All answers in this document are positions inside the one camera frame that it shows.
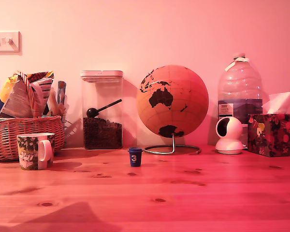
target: plastic bottle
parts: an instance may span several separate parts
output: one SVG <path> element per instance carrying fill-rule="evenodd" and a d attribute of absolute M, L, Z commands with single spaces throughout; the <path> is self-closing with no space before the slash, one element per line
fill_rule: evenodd
<path fill-rule="evenodd" d="M 234 56 L 218 84 L 218 119 L 233 116 L 243 124 L 240 138 L 247 148 L 248 114 L 262 114 L 261 78 L 244 53 Z"/>

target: tissue box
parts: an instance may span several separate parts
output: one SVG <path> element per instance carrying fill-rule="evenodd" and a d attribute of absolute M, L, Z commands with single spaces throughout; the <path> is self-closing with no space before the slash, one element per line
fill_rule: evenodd
<path fill-rule="evenodd" d="M 290 156 L 290 115 L 250 115 L 248 151 L 268 157 Z"/>

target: metal globe stand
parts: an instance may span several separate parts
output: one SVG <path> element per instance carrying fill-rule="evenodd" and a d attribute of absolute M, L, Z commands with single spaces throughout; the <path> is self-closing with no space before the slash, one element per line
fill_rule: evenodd
<path fill-rule="evenodd" d="M 189 145 L 175 145 L 175 140 L 174 140 L 174 134 L 172 134 L 172 140 L 173 140 L 173 145 L 156 145 L 156 146 L 148 146 L 144 148 L 145 152 L 156 154 L 156 155 L 169 155 L 175 152 L 176 147 L 190 147 L 190 148 L 195 148 L 197 149 L 196 153 L 200 154 L 202 152 L 201 148 L 198 146 L 189 146 Z M 173 151 L 170 152 L 160 152 L 160 151 L 149 151 L 150 149 L 153 148 L 160 148 L 160 147 L 173 147 Z"/>

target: black scoop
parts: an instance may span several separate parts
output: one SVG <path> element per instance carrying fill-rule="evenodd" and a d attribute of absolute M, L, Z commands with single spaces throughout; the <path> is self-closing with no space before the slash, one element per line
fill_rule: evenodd
<path fill-rule="evenodd" d="M 89 108 L 89 109 L 87 110 L 87 112 L 86 112 L 87 117 L 95 117 L 95 116 L 98 116 L 100 111 L 105 110 L 105 109 L 107 109 L 108 107 L 111 107 L 111 106 L 113 106 L 113 105 L 116 105 L 117 103 L 120 103 L 121 101 L 122 101 L 122 100 L 119 99 L 119 100 L 117 100 L 117 101 L 115 101 L 115 102 L 113 102 L 113 103 L 111 103 L 111 104 L 108 104 L 108 105 L 102 107 L 102 108 L 99 109 L 99 110 L 97 110 L 96 108 Z"/>

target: light switch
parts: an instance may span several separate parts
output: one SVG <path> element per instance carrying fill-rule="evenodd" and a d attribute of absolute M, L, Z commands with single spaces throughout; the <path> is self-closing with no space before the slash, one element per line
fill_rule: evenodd
<path fill-rule="evenodd" d="M 13 43 L 12 38 L 5 38 L 5 42 L 9 45 L 11 45 Z"/>
<path fill-rule="evenodd" d="M 0 31 L 0 52 L 18 52 L 19 31 Z"/>

